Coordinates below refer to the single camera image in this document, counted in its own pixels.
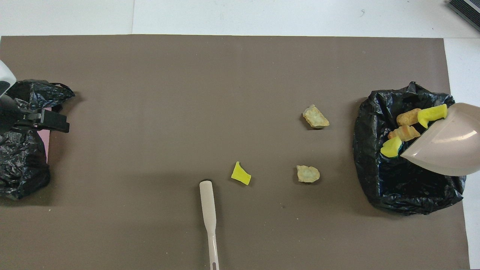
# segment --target brown table surface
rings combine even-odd
[[[221,269],[467,269],[462,204],[373,208],[352,130],[372,90],[449,92],[441,39],[2,37],[17,79],[61,82],[48,187],[0,200],[0,269],[208,269],[198,183],[214,183]],[[315,104],[331,125],[308,127]],[[236,161],[249,186],[230,179]],[[298,183],[296,165],[318,168]]]

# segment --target dustpan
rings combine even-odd
[[[432,172],[461,176],[480,170],[480,107],[456,103],[401,157]]]

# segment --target white table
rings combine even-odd
[[[480,32],[443,0],[2,0],[0,13],[0,36],[439,37],[452,95],[480,106]],[[480,269],[480,173],[464,196],[470,267]]]

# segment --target black trash bag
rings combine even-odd
[[[6,94],[19,108],[53,107],[56,112],[61,103],[75,96],[65,85],[39,80],[17,82]],[[0,196],[20,199],[50,182],[45,146],[35,130],[1,134],[0,158]]]
[[[380,154],[388,133],[398,128],[399,114],[454,103],[451,95],[431,93],[415,82],[400,90],[372,91],[362,102],[355,122],[353,156],[360,185],[373,206],[404,215],[426,215],[463,199],[465,176],[441,175],[400,156]],[[420,133],[425,131],[418,123],[414,127]],[[404,142],[399,153],[414,141]]]

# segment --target food scrap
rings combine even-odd
[[[421,109],[416,108],[413,110],[409,110],[405,113],[399,114],[396,117],[396,123],[398,126],[403,126],[403,125],[413,125],[415,123],[418,123],[418,113],[421,111]]]
[[[231,178],[248,185],[252,176],[249,175],[242,167],[240,167],[240,161],[237,161]]]
[[[396,136],[384,142],[383,147],[380,148],[380,153],[387,158],[394,158],[398,156],[398,151],[400,150],[401,146],[402,140],[400,140],[400,137]]]
[[[297,176],[299,182],[313,183],[320,178],[320,172],[314,167],[297,165]]]
[[[388,134],[388,139],[393,137],[399,137],[402,142],[406,142],[416,137],[420,137],[420,133],[413,126],[404,125]]]
[[[324,117],[324,115],[318,110],[315,105],[311,105],[302,113],[303,117],[314,128],[323,128],[330,125],[330,122]]]
[[[439,106],[431,107],[428,109],[423,109],[418,112],[417,118],[419,123],[424,127],[428,127],[428,122],[429,121],[435,121],[440,118],[445,118],[447,117],[447,105],[442,104]]]

